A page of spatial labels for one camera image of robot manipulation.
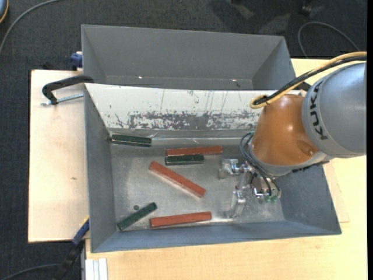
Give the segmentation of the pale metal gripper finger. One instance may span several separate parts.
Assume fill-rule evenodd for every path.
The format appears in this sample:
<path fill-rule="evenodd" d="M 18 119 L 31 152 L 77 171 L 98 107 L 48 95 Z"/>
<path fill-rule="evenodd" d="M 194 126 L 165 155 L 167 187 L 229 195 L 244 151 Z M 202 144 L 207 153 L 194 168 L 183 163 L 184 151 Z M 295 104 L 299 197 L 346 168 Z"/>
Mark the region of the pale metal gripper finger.
<path fill-rule="evenodd" d="M 242 173 L 238 159 L 222 159 L 218 169 L 218 178 L 226 179 L 228 176 L 237 176 Z"/>
<path fill-rule="evenodd" d="M 233 191 L 230 208 L 225 211 L 226 218 L 237 218 L 242 215 L 246 204 L 246 198 L 241 191 Z"/>

